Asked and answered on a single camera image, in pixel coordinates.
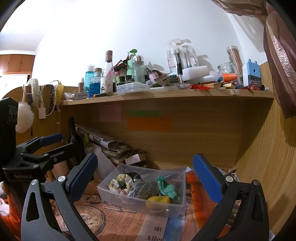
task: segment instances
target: metal screw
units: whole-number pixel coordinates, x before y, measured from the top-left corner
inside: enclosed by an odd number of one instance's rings
[[[253,181],[253,183],[254,183],[256,186],[259,186],[259,185],[260,185],[260,182],[259,182],[257,179],[255,179],[255,180]]]
[[[227,182],[233,182],[233,178],[231,176],[227,176],[225,179]]]
[[[34,180],[31,182],[31,184],[32,184],[32,185],[35,185],[37,182],[38,182],[38,180],[37,180],[37,179],[34,179]]]
[[[66,179],[65,176],[60,176],[57,180],[58,180],[59,182],[63,182],[63,181],[65,181],[65,179]]]

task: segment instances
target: blue bottle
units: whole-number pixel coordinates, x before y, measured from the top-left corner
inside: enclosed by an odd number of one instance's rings
[[[89,80],[92,77],[94,77],[94,65],[90,64],[86,67],[86,72],[85,72],[84,86],[85,86],[86,92],[89,92]]]

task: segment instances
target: transparent storage box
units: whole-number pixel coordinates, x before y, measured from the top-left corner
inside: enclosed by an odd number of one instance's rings
[[[137,82],[119,85],[116,87],[116,91],[118,95],[133,93],[133,92],[147,92],[149,89],[150,89],[149,85],[145,85]]]
[[[110,191],[109,184],[112,179],[121,173],[136,172],[144,181],[155,181],[159,176],[163,176],[168,183],[176,186],[177,194],[181,197],[179,204],[166,204],[160,202],[147,201]],[[177,218],[185,206],[185,185],[186,178],[183,172],[162,171],[149,168],[129,166],[119,164],[98,186],[98,191],[103,202],[111,203],[132,211],[148,213],[152,215]]]

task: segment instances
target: green sticky note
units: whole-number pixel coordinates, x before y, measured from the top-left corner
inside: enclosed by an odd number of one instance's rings
[[[157,110],[131,110],[128,116],[133,117],[161,117]]]

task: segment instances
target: pink curtain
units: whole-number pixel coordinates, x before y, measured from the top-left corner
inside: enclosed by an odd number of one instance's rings
[[[275,98],[285,118],[296,115],[296,42],[286,24],[265,0],[212,0],[228,13],[267,16],[264,50],[273,78]]]

